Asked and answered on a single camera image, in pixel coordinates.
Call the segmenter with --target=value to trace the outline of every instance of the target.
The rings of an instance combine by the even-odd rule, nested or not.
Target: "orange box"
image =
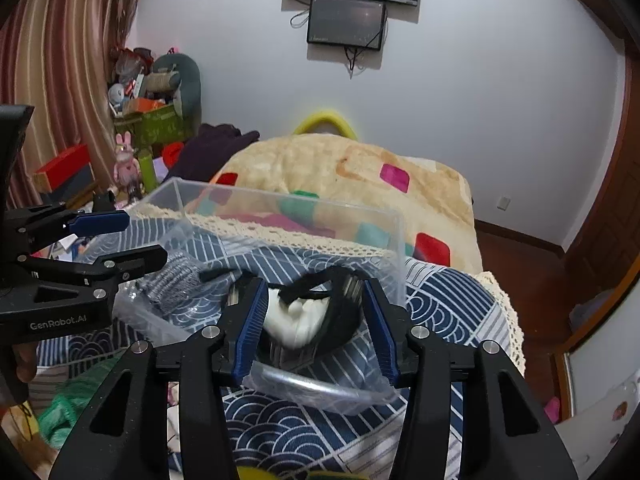
[[[124,104],[124,109],[122,110],[122,114],[124,116],[134,114],[136,112],[150,112],[152,110],[157,110],[164,106],[164,103],[155,99],[146,99],[144,97],[138,97],[136,99],[132,99],[127,101]]]

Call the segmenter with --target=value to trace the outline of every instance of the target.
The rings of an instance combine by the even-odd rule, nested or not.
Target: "curtain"
[[[14,166],[9,207],[40,203],[31,175],[87,144],[96,180],[112,183],[110,51],[122,46],[138,0],[20,0],[0,29],[0,102],[35,106]]]

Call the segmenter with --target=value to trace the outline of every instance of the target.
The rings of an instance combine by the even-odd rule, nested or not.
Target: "cable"
[[[369,41],[367,41],[367,44],[363,47],[350,47],[350,46],[345,46],[344,47],[344,55],[347,57],[347,62],[348,62],[348,69],[349,69],[349,79],[353,78],[353,69],[356,65],[356,60],[358,59],[358,56],[360,56],[361,54],[364,54],[364,51],[369,47],[369,45],[371,43],[373,43],[374,41],[376,41],[376,38],[378,36],[380,36],[380,34],[382,34],[382,42],[380,44],[380,48],[382,48],[382,44],[384,43],[385,40],[385,31],[386,31],[386,19],[388,18],[388,13],[385,11],[385,21],[382,22],[382,26],[380,27],[380,30],[377,31],[376,35],[371,38]]]
[[[384,25],[383,25],[383,26],[384,26],[384,31],[383,31],[383,33],[382,33],[382,44],[380,44],[380,49],[382,49],[382,46],[383,46],[383,45],[385,44],[385,42],[386,42],[386,34],[387,34],[388,30],[389,30],[389,22],[386,20],[386,18],[385,18],[385,23],[384,23]],[[362,51],[362,52],[360,52],[360,53],[358,54],[358,56],[360,56],[361,54],[362,54],[362,56],[364,56],[364,54],[366,54],[366,51],[363,49],[363,51]],[[356,63],[356,67],[358,67],[358,69],[359,69],[361,72],[365,69],[365,67],[361,66],[359,63]]]
[[[307,7],[311,7],[310,3],[303,2],[302,0],[295,0],[295,1],[297,1],[300,5],[306,5]]]
[[[298,18],[299,16],[303,16],[304,14],[306,14],[306,18],[304,20],[302,20],[299,23],[293,23],[293,20],[295,20],[296,18]],[[293,28],[302,28],[305,26],[305,23],[309,21],[309,9],[305,9],[305,10],[301,10],[299,13],[293,15],[291,17],[291,19],[289,20],[289,23],[291,24],[291,27]]]

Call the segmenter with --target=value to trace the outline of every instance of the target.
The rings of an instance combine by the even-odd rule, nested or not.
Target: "metal screw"
[[[213,339],[220,335],[220,329],[215,325],[209,325],[202,329],[201,334],[207,339]]]
[[[131,351],[134,354],[143,354],[149,348],[149,343],[146,341],[136,341],[131,345]]]
[[[488,354],[497,354],[500,351],[500,345],[497,342],[488,339],[482,343],[482,350]]]
[[[411,329],[411,335],[417,337],[418,339],[425,339],[429,337],[429,329],[422,325],[416,325]]]

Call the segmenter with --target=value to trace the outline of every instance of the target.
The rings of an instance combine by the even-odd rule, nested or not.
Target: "wooden floor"
[[[511,298],[524,332],[525,379],[542,404],[558,396],[552,365],[555,347],[570,335],[574,292],[556,254],[522,242],[478,232],[484,270]]]

